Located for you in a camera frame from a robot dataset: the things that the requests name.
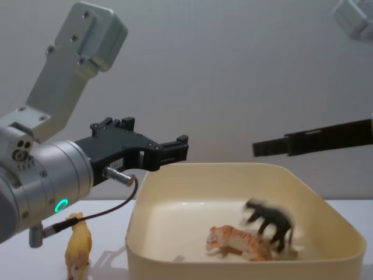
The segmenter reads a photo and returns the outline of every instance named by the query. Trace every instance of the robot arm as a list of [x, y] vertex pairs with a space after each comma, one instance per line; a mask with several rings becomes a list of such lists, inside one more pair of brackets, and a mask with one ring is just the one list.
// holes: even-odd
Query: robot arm
[[[340, 0], [333, 10], [342, 30], [353, 40], [373, 42], [373, 0]], [[286, 134], [253, 144], [254, 156], [289, 156], [373, 144], [372, 119]]]
[[337, 24], [357, 41], [373, 41], [373, 1], [340, 0], [333, 10]]
[[135, 119], [92, 124], [91, 137], [43, 143], [63, 129], [89, 79], [111, 68], [127, 29], [112, 10], [75, 4], [24, 106], [0, 118], [0, 243], [87, 196], [107, 179], [131, 185], [126, 169], [156, 171], [185, 160], [188, 137], [158, 144], [133, 131]]

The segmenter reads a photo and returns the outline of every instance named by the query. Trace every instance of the white table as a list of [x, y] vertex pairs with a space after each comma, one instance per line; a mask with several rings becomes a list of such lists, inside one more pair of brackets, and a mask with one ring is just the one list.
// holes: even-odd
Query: white table
[[[60, 222], [71, 212], [85, 215], [106, 210], [121, 201], [80, 201], [44, 221], [44, 226]], [[373, 200], [328, 201], [367, 240], [368, 248], [360, 280], [373, 279]], [[88, 220], [93, 247], [87, 280], [128, 280], [125, 235], [134, 201], [106, 216]], [[65, 250], [71, 229], [44, 240], [38, 249], [29, 247], [28, 231], [0, 244], [0, 279], [66, 280]]]

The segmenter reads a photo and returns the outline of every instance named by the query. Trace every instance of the green indicator light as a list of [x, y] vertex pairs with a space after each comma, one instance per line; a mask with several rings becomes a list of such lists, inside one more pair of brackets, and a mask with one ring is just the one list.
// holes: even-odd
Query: green indicator light
[[59, 211], [65, 209], [66, 206], [68, 206], [68, 204], [69, 201], [66, 198], [64, 198], [59, 203], [57, 203], [56, 208], [54, 208], [54, 212], [58, 213]]

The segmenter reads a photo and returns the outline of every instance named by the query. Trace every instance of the black toy animal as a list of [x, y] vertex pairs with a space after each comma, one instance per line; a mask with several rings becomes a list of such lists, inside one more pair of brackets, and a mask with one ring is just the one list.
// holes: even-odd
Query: black toy animal
[[277, 208], [271, 208], [264, 206], [263, 203], [255, 201], [254, 199], [249, 200], [245, 203], [244, 209], [254, 209], [251, 217], [246, 221], [246, 224], [254, 223], [259, 218], [263, 218], [263, 224], [261, 224], [258, 234], [263, 235], [264, 230], [270, 224], [276, 227], [276, 233], [272, 237], [270, 243], [273, 244], [279, 241], [277, 252], [281, 253], [285, 248], [285, 235], [290, 230], [290, 237], [288, 244], [291, 245], [293, 240], [294, 227], [289, 217], [287, 217], [281, 210]]

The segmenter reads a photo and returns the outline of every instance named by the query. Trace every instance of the cable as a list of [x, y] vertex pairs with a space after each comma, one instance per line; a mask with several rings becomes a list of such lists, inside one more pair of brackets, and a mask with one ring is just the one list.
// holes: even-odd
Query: cable
[[115, 210], [118, 210], [119, 208], [123, 207], [124, 205], [126, 205], [129, 201], [131, 201], [131, 199], [134, 198], [137, 190], [138, 190], [138, 187], [139, 187], [139, 181], [138, 179], [135, 177], [134, 178], [134, 181], [135, 181], [135, 188], [133, 188], [133, 192], [132, 194], [121, 204], [109, 209], [109, 210], [106, 210], [106, 211], [103, 211], [103, 212], [100, 212], [100, 213], [97, 213], [97, 214], [93, 214], [93, 215], [90, 215], [90, 216], [86, 216], [86, 217], [82, 217], [80, 219], [78, 219], [79, 222], [81, 221], [85, 221], [85, 220], [89, 220], [89, 219], [93, 219], [93, 218], [96, 218], [96, 217], [99, 217], [99, 216], [102, 216], [102, 215], [106, 215], [112, 211], [115, 211]]
[[109, 210], [106, 210], [106, 211], [103, 211], [103, 212], [99, 212], [99, 213], [96, 213], [96, 214], [93, 214], [93, 215], [90, 215], [90, 216], [86, 216], [86, 217], [82, 217], [80, 219], [78, 218], [71, 218], [71, 219], [68, 219], [68, 220], [65, 220], [63, 222], [60, 222], [60, 223], [55, 223], [49, 227], [46, 227], [44, 230], [43, 230], [43, 238], [47, 238], [51, 235], [54, 235], [64, 229], [67, 229], [73, 225], [76, 225], [77, 223], [79, 222], [82, 222], [82, 221], [85, 221], [85, 220], [89, 220], [89, 219], [93, 219], [93, 218], [96, 218], [96, 217], [99, 217], [99, 216], [103, 216], [103, 215], [106, 215], [112, 211], [115, 211], [115, 210], [118, 210], [119, 208], [123, 207], [124, 205], [126, 205], [129, 201], [131, 201], [134, 196], [136, 195], [136, 192], [139, 188], [139, 181], [136, 177], [133, 178], [134, 182], [135, 182], [135, 187], [133, 188], [133, 191], [132, 191], [132, 194], [121, 204], [109, 209]]

